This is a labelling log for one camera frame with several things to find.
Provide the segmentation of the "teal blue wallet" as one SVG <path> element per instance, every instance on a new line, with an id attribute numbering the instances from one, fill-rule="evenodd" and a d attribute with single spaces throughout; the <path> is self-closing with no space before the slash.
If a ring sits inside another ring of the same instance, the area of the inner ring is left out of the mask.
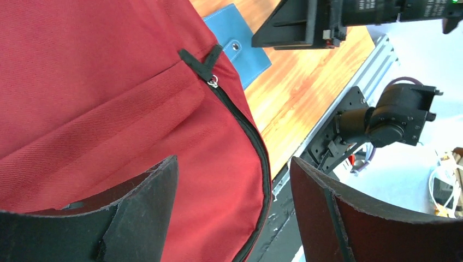
<path id="1" fill-rule="evenodd" d="M 237 71 L 244 90 L 271 66 L 263 48 L 252 46 L 253 32 L 235 4 L 219 9 L 203 21 Z"/>

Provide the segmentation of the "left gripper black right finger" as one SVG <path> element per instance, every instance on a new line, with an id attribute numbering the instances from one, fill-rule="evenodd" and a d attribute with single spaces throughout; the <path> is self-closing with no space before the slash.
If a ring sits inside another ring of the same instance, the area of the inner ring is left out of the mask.
<path id="1" fill-rule="evenodd" d="M 299 157 L 290 184 L 307 261 L 462 261 L 462 220 L 375 199 Z"/>

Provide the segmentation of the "red student backpack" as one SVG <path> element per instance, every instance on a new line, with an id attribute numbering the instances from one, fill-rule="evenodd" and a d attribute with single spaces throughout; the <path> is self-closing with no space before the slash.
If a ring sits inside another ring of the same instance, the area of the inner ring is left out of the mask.
<path id="1" fill-rule="evenodd" d="M 1 211 L 63 210 L 175 156 L 160 261 L 246 261 L 270 163 L 189 1 L 1 1 Z"/>

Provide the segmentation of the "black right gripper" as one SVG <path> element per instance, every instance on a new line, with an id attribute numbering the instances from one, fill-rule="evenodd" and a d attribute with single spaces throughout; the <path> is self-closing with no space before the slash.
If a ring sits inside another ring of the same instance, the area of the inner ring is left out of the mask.
<path id="1" fill-rule="evenodd" d="M 334 24 L 340 27 L 441 20 L 449 34 L 462 20 L 462 1 L 332 1 Z M 276 50 L 326 49 L 329 1 L 280 1 L 252 37 L 253 47 Z"/>

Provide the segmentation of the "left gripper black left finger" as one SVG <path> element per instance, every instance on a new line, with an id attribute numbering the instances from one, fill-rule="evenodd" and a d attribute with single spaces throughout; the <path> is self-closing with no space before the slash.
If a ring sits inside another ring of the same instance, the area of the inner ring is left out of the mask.
<path id="1" fill-rule="evenodd" d="M 1 211 L 1 261 L 160 261 L 178 176 L 170 156 L 63 210 Z"/>

